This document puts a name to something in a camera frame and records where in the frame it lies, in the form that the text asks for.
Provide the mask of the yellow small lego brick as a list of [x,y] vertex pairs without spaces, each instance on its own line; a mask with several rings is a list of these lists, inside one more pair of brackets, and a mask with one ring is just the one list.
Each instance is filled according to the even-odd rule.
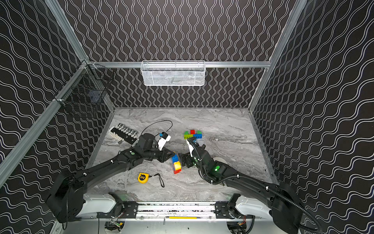
[[180,171],[182,169],[180,162],[174,162],[173,166],[174,166],[174,171]]

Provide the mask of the lime green long lego brick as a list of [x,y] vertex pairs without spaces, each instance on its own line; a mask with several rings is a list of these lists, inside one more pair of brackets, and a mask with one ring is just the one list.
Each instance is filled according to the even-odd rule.
[[185,134],[184,135],[184,139],[189,139],[191,137],[194,137],[194,135],[193,134]]

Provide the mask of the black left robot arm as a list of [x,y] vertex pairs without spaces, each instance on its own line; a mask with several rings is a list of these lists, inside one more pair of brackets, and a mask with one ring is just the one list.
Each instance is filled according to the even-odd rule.
[[60,173],[45,202],[57,221],[60,223],[77,221],[84,204],[83,195],[88,189],[106,179],[129,171],[145,160],[157,160],[163,163],[172,158],[175,153],[165,148],[171,136],[164,132],[159,136],[159,140],[156,140],[152,134],[142,134],[134,147],[121,151],[112,159],[77,172]]

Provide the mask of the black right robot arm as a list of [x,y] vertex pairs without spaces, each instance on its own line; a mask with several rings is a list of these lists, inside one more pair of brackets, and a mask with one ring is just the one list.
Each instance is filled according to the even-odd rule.
[[195,137],[186,139],[190,161],[198,168],[203,180],[212,185],[225,184],[241,192],[241,195],[257,199],[270,209],[275,225],[288,234],[303,229],[315,234],[322,231],[319,221],[305,209],[292,188],[285,183],[268,183],[245,175],[221,161],[214,160],[205,145],[199,145]]

